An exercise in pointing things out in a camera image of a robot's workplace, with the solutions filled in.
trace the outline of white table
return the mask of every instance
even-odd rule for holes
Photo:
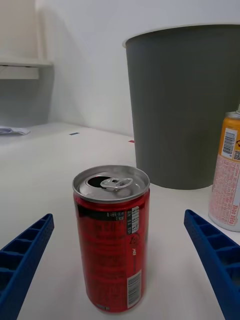
[[[183,224],[186,209],[207,219],[210,187],[184,191],[151,185],[142,302],[115,315],[99,311],[88,300],[72,180],[93,166],[134,166],[129,139],[61,123],[34,127],[27,136],[0,137],[0,247],[47,213],[55,223],[18,320],[224,320]],[[240,233],[224,232],[240,244]]]

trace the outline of orange spray can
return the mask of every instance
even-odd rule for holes
[[[240,109],[223,121],[208,215],[218,226],[240,232]]]

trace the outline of warning label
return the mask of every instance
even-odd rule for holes
[[[240,206],[240,164],[218,155],[209,213],[218,221],[235,226]]]

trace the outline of soda can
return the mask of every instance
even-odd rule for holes
[[[240,231],[240,112],[223,121],[208,215],[218,226]]]
[[[72,185],[87,296],[101,310],[126,311],[145,291],[149,177],[131,166],[103,165]]]

